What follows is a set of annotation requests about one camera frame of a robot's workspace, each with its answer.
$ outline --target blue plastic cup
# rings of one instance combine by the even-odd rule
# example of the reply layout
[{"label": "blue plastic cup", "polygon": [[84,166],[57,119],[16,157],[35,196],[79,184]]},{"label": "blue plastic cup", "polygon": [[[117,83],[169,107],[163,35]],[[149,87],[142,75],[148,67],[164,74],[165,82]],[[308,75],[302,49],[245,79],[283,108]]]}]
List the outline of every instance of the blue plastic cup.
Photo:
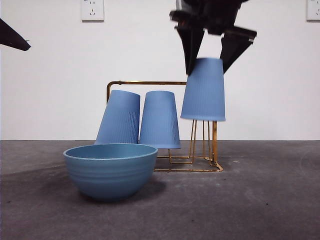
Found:
[{"label": "blue plastic cup", "polygon": [[113,90],[94,144],[137,144],[139,121],[140,95]]},{"label": "blue plastic cup", "polygon": [[223,62],[218,58],[198,58],[184,92],[181,118],[225,121]]},{"label": "blue plastic cup", "polygon": [[181,148],[173,92],[149,91],[146,93],[139,143],[157,149]]}]

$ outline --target wall outlet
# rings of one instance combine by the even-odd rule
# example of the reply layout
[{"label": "wall outlet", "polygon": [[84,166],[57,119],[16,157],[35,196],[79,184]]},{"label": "wall outlet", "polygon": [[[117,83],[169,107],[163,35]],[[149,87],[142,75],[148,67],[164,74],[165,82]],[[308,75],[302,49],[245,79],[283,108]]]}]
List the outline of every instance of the wall outlet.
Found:
[{"label": "wall outlet", "polygon": [[320,0],[306,0],[306,20],[320,21]]},{"label": "wall outlet", "polygon": [[105,4],[104,0],[81,0],[82,21],[104,21]]}]

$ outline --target blue bowl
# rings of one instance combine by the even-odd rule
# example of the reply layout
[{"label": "blue bowl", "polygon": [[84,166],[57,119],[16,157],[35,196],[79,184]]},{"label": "blue bowl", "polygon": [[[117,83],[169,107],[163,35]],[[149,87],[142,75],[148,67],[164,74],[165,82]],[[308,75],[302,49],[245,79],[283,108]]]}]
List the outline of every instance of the blue bowl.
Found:
[{"label": "blue bowl", "polygon": [[80,192],[104,202],[126,199],[150,179],[158,149],[134,143],[80,146],[63,155]]}]

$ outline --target white wall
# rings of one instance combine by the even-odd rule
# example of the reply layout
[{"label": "white wall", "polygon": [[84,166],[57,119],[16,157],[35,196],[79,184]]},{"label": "white wall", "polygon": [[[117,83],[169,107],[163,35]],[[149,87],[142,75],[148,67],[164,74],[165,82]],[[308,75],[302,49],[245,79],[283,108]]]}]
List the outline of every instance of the white wall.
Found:
[{"label": "white wall", "polygon": [[[1,17],[32,48],[1,46],[1,139],[93,140],[116,80],[185,81],[181,40],[169,20],[175,0],[104,0],[105,22],[82,23],[80,0],[2,0]],[[236,25],[257,30],[227,71],[221,140],[320,140],[320,23],[304,0],[250,0]],[[205,34],[199,57],[219,57]],[[182,86],[121,86],[144,96]],[[180,120],[180,138],[191,122]]]}]

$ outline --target gray floor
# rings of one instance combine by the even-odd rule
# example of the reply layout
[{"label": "gray floor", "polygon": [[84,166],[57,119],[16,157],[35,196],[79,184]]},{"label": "gray floor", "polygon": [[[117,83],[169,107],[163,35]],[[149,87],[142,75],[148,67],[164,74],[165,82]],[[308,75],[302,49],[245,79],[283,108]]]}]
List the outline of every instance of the gray floor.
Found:
[{"label": "gray floor", "polygon": [[1,141],[2,240],[320,239],[320,141],[219,141],[223,172],[154,172],[117,203],[68,178],[62,152],[90,143]]}]

